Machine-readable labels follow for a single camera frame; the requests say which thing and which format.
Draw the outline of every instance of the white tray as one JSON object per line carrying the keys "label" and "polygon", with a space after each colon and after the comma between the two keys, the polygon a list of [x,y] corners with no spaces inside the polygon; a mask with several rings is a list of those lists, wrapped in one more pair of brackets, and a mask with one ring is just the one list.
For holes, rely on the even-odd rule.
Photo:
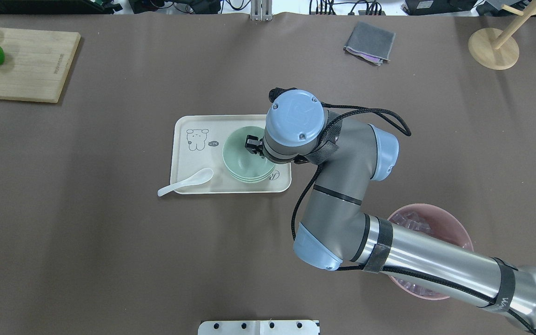
{"label": "white tray", "polygon": [[266,180],[245,184],[233,178],[223,163],[223,143],[229,135],[246,126],[264,128],[266,115],[183,116],[175,123],[170,183],[182,181],[203,168],[214,170],[202,185],[183,187],[179,194],[277,193],[291,185],[291,163],[276,165]]}

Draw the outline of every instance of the ice cube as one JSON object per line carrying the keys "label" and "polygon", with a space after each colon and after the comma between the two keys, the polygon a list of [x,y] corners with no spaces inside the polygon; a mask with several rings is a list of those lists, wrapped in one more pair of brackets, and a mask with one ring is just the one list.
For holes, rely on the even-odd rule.
{"label": "ice cube", "polygon": [[425,219],[420,217],[419,214],[417,214],[417,212],[408,212],[408,214],[406,214],[405,217],[408,220],[415,220],[417,222],[425,222]]}
{"label": "ice cube", "polygon": [[403,223],[406,221],[406,218],[400,214],[400,213],[396,213],[392,216],[392,218],[390,218],[390,222],[392,223],[396,223],[398,225],[403,225]]}
{"label": "ice cube", "polygon": [[419,227],[415,229],[416,231],[421,231],[422,233],[430,234],[431,233],[431,227],[429,226],[429,223],[427,222],[421,222],[419,224]]}
{"label": "ice cube", "polygon": [[407,227],[408,229],[411,229],[411,230],[417,230],[417,228],[419,227],[421,223],[415,221],[415,220],[407,220],[406,221],[406,225],[405,227]]}

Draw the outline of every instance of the white mounting plate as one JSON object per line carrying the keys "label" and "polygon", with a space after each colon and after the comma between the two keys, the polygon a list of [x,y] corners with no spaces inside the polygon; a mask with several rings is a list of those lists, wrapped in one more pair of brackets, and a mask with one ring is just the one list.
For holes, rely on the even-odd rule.
{"label": "white mounting plate", "polygon": [[185,180],[203,168],[214,176],[202,185],[183,187],[179,194],[278,193],[291,185],[291,163],[277,165],[268,179],[255,184],[236,180],[223,162],[223,143],[241,127],[266,127],[266,115],[183,116],[175,123],[170,184]]}
{"label": "white mounting plate", "polygon": [[319,320],[202,322],[198,327],[198,335],[319,335],[319,333]]}

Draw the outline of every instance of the green bowl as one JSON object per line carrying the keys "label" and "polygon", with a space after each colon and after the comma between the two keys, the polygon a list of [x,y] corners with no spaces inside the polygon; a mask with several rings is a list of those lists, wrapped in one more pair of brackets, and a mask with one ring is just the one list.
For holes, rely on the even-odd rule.
{"label": "green bowl", "polygon": [[223,145],[223,161],[236,180],[247,183],[260,182],[270,176],[275,164],[245,149],[247,135],[262,138],[264,129],[250,126],[232,132]]}

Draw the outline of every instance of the round wooden base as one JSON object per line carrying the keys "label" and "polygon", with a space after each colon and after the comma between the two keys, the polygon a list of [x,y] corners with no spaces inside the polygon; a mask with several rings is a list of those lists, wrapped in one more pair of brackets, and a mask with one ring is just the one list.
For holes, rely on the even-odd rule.
{"label": "round wooden base", "polygon": [[500,29],[483,28],[470,36],[469,51],[479,64],[494,70],[506,70],[516,64],[519,50],[512,37],[497,50],[491,46],[501,33]]}

